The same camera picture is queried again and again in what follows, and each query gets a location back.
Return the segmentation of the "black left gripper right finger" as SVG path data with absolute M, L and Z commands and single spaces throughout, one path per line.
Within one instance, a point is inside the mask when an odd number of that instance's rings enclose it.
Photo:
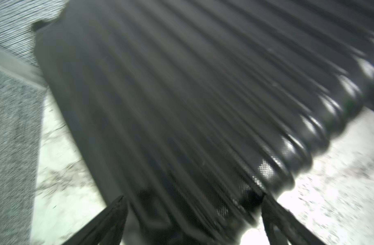
M 269 194 L 262 200 L 262 221 L 271 245 L 325 245 Z

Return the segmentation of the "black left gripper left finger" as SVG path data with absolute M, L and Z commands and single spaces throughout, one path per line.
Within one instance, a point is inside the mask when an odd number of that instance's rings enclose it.
M 124 196 L 119 196 L 64 244 L 119 245 L 127 216 L 128 202 Z

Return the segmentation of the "black ribbed hard-shell suitcase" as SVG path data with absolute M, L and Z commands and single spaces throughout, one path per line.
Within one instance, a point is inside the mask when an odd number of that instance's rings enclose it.
M 69 1 L 34 53 L 127 245 L 235 245 L 374 101 L 374 1 Z

